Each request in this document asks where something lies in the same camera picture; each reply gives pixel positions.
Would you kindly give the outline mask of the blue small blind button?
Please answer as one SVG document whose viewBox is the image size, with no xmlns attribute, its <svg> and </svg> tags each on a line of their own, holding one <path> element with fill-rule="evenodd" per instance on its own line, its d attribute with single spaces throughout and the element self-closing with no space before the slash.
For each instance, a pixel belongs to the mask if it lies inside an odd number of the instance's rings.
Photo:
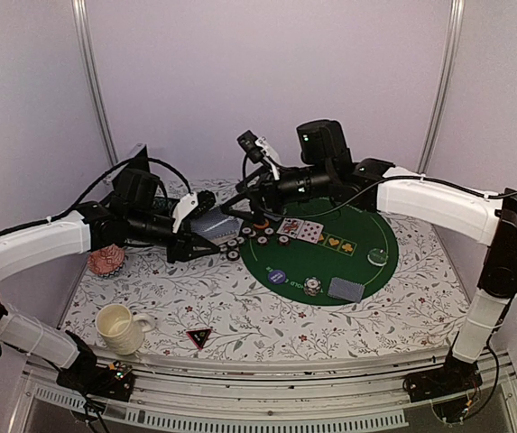
<svg viewBox="0 0 517 433">
<path fill-rule="evenodd" d="M 267 279 L 273 285 L 281 285 L 286 282 L 287 277 L 282 270 L 272 270 L 268 273 Z"/>
</svg>

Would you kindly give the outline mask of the white dealer button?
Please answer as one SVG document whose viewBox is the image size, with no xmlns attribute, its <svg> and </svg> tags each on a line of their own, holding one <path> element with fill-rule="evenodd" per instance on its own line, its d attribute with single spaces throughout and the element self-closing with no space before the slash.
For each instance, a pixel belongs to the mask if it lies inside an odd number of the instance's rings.
<svg viewBox="0 0 517 433">
<path fill-rule="evenodd" d="M 367 261 L 376 267 L 384 267 L 388 260 L 389 254 L 383 248 L 373 248 L 367 254 Z"/>
</svg>

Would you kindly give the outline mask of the blue playing card deck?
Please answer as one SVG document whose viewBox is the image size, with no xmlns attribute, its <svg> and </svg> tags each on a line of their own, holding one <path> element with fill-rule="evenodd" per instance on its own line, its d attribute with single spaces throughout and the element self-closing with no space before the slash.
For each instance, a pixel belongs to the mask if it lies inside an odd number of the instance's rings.
<svg viewBox="0 0 517 433">
<path fill-rule="evenodd" d="M 209 241 L 236 235 L 239 228 L 240 221 L 238 218 L 225 215 L 218 208 L 191 222 L 192 232 Z"/>
</svg>

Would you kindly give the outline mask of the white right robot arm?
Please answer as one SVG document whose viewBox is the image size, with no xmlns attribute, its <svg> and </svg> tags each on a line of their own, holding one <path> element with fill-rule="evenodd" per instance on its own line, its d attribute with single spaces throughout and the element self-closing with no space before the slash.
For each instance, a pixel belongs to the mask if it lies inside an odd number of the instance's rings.
<svg viewBox="0 0 517 433">
<path fill-rule="evenodd" d="M 367 211 L 418 218 L 486 246 L 477 291 L 451 346 L 453 358 L 436 374 L 436 385 L 454 393 L 469 381 L 471 369 L 507 305 L 517 293 L 517 192 L 502 194 L 468 189 L 367 158 L 354 162 L 337 120 L 298 126 L 301 168 L 284 168 L 272 147 L 251 131 L 237 142 L 260 169 L 236 185 L 236 195 L 222 211 L 248 222 L 280 216 L 285 205 L 329 197 Z"/>
</svg>

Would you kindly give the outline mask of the orange big blind button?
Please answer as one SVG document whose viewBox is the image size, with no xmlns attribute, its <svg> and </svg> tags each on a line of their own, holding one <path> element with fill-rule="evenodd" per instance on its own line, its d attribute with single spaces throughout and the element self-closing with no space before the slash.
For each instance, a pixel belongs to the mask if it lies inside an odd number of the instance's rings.
<svg viewBox="0 0 517 433">
<path fill-rule="evenodd" d="M 269 225 L 270 225 L 270 222 L 267 219 L 265 219 L 262 223 L 254 224 L 254 228 L 256 228 L 258 230 L 264 230 Z"/>
</svg>

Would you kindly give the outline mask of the poker chip stack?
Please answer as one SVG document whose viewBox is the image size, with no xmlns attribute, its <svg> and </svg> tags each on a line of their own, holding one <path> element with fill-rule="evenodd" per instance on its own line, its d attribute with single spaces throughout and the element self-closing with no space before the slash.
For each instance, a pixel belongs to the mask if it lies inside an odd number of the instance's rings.
<svg viewBox="0 0 517 433">
<path fill-rule="evenodd" d="M 322 283 L 317 277 L 308 277 L 303 284 L 303 291 L 307 296 L 316 297 L 322 290 Z"/>
</svg>

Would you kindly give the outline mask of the eight of diamonds card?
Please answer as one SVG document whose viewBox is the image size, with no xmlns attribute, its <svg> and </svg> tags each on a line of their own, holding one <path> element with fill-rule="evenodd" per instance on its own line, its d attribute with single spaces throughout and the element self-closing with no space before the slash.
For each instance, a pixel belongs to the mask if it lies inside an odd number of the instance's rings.
<svg viewBox="0 0 517 433">
<path fill-rule="evenodd" d="M 320 223 L 305 220 L 297 234 L 297 239 L 316 244 L 319 241 L 320 235 L 324 230 L 324 226 Z"/>
</svg>

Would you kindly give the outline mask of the queen of spades card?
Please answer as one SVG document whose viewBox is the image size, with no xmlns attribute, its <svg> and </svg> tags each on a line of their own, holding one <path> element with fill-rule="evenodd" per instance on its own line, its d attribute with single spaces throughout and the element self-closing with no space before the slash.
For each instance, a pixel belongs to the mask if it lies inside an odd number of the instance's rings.
<svg viewBox="0 0 517 433">
<path fill-rule="evenodd" d="M 303 223 L 304 221 L 302 219 L 285 217 L 277 229 L 277 234 L 296 238 L 303 226 Z"/>
</svg>

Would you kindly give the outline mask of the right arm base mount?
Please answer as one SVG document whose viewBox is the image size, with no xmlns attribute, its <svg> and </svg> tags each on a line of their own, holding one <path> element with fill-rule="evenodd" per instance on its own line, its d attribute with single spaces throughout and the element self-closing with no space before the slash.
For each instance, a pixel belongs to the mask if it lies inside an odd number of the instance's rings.
<svg viewBox="0 0 517 433">
<path fill-rule="evenodd" d="M 477 362 L 465 363 L 448 354 L 440 367 L 407 374 L 402 388 L 411 402 L 429 401 L 434 415 L 451 424 L 466 418 L 479 401 L 482 384 Z"/>
</svg>

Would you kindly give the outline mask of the dealt blue card pile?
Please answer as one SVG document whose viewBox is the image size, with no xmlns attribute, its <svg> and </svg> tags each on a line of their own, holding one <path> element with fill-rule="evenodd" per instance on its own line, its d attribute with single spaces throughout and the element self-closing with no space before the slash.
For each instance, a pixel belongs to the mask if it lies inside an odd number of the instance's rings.
<svg viewBox="0 0 517 433">
<path fill-rule="evenodd" d="M 330 298 L 354 303 L 358 303 L 362 300 L 364 292 L 364 284 L 344 280 L 339 277 L 332 278 L 328 288 L 328 296 Z"/>
</svg>

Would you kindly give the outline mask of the black triangular marker tag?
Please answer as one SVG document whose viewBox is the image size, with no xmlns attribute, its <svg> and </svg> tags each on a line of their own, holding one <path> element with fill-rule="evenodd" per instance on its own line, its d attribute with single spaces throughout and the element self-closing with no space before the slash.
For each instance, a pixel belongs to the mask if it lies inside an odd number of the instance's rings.
<svg viewBox="0 0 517 433">
<path fill-rule="evenodd" d="M 198 350 L 202 350 L 212 333 L 211 328 L 188 330 L 186 335 Z"/>
</svg>

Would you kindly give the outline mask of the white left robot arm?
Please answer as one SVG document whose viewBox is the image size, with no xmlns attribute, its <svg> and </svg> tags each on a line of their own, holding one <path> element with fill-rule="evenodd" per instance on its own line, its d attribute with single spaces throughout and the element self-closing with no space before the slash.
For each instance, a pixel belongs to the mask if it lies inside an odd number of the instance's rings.
<svg viewBox="0 0 517 433">
<path fill-rule="evenodd" d="M 162 198 L 165 187 L 156 175 L 138 169 L 122 170 L 114 189 L 102 201 L 74 205 L 64 216 L 0 235 L 0 281 L 42 263 L 64 256 L 89 253 L 129 241 L 160 245 L 169 263 L 185 263 L 217 253 L 208 239 L 195 234 L 192 220 L 216 203 L 210 191 L 192 190 L 182 198 Z M 36 318 L 26 316 L 0 301 L 0 342 L 37 355 L 68 369 L 69 378 L 85 392 L 103 384 L 103 372 L 93 352 L 76 336 L 67 336 Z"/>
</svg>

